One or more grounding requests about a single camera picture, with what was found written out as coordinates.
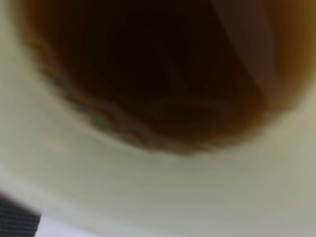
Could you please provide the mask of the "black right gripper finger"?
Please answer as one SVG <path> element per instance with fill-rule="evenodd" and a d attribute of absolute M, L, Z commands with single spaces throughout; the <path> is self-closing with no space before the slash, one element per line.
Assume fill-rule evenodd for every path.
<path fill-rule="evenodd" d="M 34 237 L 41 215 L 0 194 L 0 237 Z"/>

